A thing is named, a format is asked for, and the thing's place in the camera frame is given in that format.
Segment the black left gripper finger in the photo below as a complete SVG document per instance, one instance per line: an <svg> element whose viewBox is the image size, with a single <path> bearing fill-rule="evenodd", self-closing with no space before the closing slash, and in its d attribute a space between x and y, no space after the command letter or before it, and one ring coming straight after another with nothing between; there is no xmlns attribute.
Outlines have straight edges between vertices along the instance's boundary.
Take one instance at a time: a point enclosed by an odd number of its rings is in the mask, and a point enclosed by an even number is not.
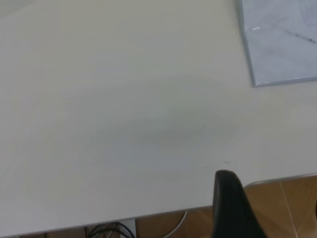
<svg viewBox="0 0 317 238"><path fill-rule="evenodd" d="M265 238L244 188L232 171L215 173L213 192L213 238Z"/></svg>

